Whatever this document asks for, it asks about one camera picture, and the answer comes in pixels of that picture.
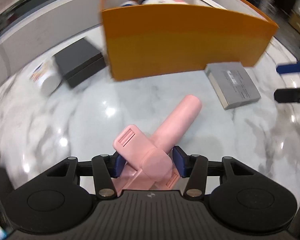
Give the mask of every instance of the round black cover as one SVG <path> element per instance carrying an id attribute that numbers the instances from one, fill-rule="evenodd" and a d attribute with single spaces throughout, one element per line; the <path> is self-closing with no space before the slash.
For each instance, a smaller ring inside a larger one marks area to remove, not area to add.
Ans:
<path id="1" fill-rule="evenodd" d="M 297 211 L 293 194 L 260 175 L 238 176 L 214 189 L 210 209 L 223 223 L 244 232 L 285 228 Z"/>
<path id="2" fill-rule="evenodd" d="M 16 227 L 49 234 L 80 224 L 92 208 L 92 198 L 85 189 L 62 177 L 46 177 L 13 191 L 4 208 Z"/>

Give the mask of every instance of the dark floor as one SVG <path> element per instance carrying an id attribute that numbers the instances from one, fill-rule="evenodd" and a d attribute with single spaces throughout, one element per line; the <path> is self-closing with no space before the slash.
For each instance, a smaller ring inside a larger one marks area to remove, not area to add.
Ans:
<path id="1" fill-rule="evenodd" d="M 270 17 L 279 26 L 274 37 L 297 59 L 300 59 L 300 34 L 288 23 L 289 16 L 284 12 L 277 12 L 275 16 Z"/>

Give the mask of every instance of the metal screw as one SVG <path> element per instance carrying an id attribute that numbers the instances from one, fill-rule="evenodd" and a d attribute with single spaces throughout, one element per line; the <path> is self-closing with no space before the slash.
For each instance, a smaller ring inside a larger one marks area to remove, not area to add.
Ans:
<path id="1" fill-rule="evenodd" d="M 202 191 L 197 188 L 191 188 L 186 191 L 186 194 L 190 197 L 199 197 L 202 195 Z"/>
<path id="2" fill-rule="evenodd" d="M 99 190 L 99 195 L 103 197 L 111 197 L 114 195 L 114 190 L 110 188 L 103 188 Z"/>

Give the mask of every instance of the marble surface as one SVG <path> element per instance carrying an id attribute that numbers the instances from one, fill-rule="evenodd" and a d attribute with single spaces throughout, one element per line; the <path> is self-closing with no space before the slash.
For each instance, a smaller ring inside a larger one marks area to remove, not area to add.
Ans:
<path id="1" fill-rule="evenodd" d="M 113 154 L 112 141 L 129 124 L 151 135 L 193 94 L 203 108 L 178 145 L 212 161 L 232 156 L 288 188 L 300 204 L 300 105 L 273 99 L 277 88 L 300 87 L 300 74 L 277 75 L 276 64 L 296 59 L 276 39 L 255 68 L 247 68 L 261 100 L 225 111 L 204 71 L 115 82 L 105 68 L 73 90 L 63 83 L 50 97 L 42 96 L 29 72 L 83 36 L 104 49 L 98 27 L 46 52 L 0 87 L 0 165 L 15 187 L 67 156 L 87 161 Z M 94 192 L 92 178 L 81 185 Z M 218 178 L 209 178 L 206 193 L 217 185 Z"/>

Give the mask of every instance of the pink cylindrical handle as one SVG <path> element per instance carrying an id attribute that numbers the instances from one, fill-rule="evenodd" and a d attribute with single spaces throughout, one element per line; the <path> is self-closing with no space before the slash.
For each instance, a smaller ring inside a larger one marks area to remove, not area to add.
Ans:
<path id="1" fill-rule="evenodd" d="M 150 137 L 150 140 L 159 149 L 169 153 L 196 119 L 201 108 L 201 101 L 197 97 L 185 96 Z"/>

